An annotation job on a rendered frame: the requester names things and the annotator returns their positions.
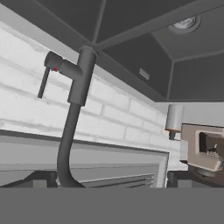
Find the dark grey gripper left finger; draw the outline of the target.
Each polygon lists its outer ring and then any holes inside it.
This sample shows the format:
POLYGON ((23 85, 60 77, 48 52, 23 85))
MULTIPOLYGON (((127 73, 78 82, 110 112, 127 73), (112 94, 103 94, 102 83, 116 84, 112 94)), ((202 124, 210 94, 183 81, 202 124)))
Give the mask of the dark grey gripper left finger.
POLYGON ((1 188, 57 188, 57 177, 56 171, 34 171, 24 179, 1 185, 1 188))

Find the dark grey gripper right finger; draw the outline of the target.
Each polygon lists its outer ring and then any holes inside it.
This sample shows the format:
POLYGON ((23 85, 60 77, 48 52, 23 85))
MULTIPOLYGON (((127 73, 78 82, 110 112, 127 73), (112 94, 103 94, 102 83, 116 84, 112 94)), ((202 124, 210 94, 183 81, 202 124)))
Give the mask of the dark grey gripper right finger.
POLYGON ((198 178, 189 171, 168 171, 167 187, 171 188, 224 188, 220 185, 204 178, 198 178))

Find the dark grey sink basin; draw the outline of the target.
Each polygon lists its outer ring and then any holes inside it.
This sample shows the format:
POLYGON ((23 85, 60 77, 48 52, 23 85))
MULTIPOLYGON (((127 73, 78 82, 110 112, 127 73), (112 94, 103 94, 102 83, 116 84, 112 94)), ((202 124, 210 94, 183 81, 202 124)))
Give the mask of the dark grey sink basin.
POLYGON ((224 0, 0 0, 155 102, 224 102, 224 0))

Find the beige coffee machine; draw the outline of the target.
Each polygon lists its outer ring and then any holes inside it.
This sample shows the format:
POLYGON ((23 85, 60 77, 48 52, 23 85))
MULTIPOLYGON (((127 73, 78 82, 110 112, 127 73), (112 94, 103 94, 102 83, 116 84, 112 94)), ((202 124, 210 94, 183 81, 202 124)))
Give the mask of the beige coffee machine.
POLYGON ((188 171, 202 183, 224 187, 224 127, 183 123, 188 171))

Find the white cylinder with dark stem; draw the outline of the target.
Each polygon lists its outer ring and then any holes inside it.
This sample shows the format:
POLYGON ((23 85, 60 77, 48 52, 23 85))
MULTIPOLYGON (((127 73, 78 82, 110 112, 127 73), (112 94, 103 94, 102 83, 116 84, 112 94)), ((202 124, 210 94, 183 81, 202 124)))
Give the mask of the white cylinder with dark stem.
POLYGON ((177 133, 181 132, 184 107, 170 104, 167 111, 165 129, 169 132, 169 139, 174 140, 177 133))

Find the dark grey tap lever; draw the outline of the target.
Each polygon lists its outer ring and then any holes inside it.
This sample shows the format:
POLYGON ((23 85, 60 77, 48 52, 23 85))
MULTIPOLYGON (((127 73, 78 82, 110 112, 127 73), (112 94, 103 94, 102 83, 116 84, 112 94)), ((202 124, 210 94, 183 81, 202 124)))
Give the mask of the dark grey tap lever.
POLYGON ((44 76, 43 76, 43 79, 41 81, 41 85, 40 85, 40 88, 39 88, 39 91, 38 91, 38 98, 39 99, 42 99, 42 97, 43 97, 49 73, 50 73, 50 68, 46 67, 45 72, 44 72, 44 76))

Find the dark grey tap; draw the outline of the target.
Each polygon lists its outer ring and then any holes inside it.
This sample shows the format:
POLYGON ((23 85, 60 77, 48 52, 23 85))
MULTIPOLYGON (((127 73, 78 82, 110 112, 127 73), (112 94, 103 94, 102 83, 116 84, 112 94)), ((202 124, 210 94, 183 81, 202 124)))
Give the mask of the dark grey tap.
POLYGON ((70 172, 70 151, 74 141, 81 107, 85 106, 90 81, 98 57, 97 52, 90 46, 84 45, 80 49, 78 63, 74 64, 54 52, 49 52, 45 57, 45 79, 51 70, 56 70, 60 74, 70 78, 72 85, 67 101, 70 103, 66 117, 66 123, 59 145, 57 157, 57 173, 59 182, 63 187, 83 187, 75 180, 70 172))

